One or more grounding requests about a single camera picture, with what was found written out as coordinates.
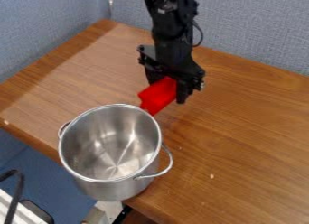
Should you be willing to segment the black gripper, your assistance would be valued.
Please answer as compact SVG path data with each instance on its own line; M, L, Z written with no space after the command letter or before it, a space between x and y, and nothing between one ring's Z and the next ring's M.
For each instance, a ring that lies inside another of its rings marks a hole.
M183 104L195 90L203 89L205 70L194 61L191 35L182 35L173 40L154 41L154 45L138 46L139 63L145 67L149 84L163 77L177 81L177 103Z

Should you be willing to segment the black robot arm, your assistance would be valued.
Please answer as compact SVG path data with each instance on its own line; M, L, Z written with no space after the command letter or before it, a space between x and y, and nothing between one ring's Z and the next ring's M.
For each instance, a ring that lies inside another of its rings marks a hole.
M195 0L143 0L153 19L154 45L136 48L147 81L154 85L163 77L177 81L177 103L183 104L194 90L202 90L205 70L194 61L193 48L203 40L194 21L199 3Z

